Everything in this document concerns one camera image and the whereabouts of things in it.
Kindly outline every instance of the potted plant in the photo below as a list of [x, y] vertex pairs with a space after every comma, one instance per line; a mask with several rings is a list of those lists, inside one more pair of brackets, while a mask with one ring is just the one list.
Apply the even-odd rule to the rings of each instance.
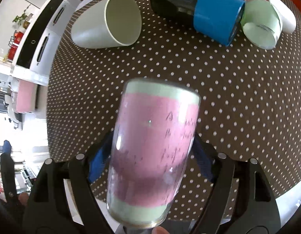
[[21, 16], [16, 16], [13, 20], [14, 23], [18, 23], [19, 26], [21, 26], [24, 23], [24, 20], [27, 18], [26, 11], [29, 8], [30, 4], [28, 7], [24, 10], [24, 13]]

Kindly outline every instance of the white paper cup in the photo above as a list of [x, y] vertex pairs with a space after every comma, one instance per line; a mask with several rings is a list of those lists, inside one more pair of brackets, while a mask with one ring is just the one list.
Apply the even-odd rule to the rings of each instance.
[[73, 42], [84, 48], [129, 46], [139, 38], [141, 13], [134, 0], [102, 0], [71, 28]]
[[276, 9], [281, 16], [283, 23], [283, 32], [293, 33], [296, 29], [296, 18], [292, 11], [281, 1], [281, 0], [267, 0], [269, 1]]

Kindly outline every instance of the person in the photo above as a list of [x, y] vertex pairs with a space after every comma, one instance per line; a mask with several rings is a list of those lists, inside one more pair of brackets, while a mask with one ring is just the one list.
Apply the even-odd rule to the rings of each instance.
[[152, 230], [151, 234], [169, 234], [169, 232], [167, 232], [163, 227], [157, 226]]
[[1, 177], [6, 202], [0, 199], [0, 230], [21, 231], [22, 218], [29, 198], [27, 193], [17, 196], [14, 161], [11, 157], [12, 146], [5, 140], [0, 156]]

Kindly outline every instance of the pink label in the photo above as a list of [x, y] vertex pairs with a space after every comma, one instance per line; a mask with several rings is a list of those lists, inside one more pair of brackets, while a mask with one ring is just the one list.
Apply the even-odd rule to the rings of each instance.
[[167, 205], [183, 176], [198, 105], [125, 94], [121, 100], [109, 192], [133, 206]]

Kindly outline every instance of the polka dot tablecloth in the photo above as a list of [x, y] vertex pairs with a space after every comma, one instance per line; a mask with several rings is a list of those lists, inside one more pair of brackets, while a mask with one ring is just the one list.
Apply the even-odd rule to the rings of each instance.
[[[224, 47], [193, 29], [154, 15], [149, 0], [135, 0], [142, 32], [128, 47], [85, 49], [70, 30], [94, 0], [74, 13], [63, 34], [50, 75], [47, 129], [50, 155], [66, 161], [113, 129], [124, 82], [160, 78], [195, 89], [202, 98], [199, 136], [231, 158], [257, 158], [278, 197], [301, 180], [301, 14], [297, 28], [282, 33], [273, 50], [252, 45], [241, 30]], [[106, 200], [108, 167], [92, 184]], [[212, 185], [190, 155], [168, 218], [197, 219]], [[234, 180], [225, 216], [238, 189]]]

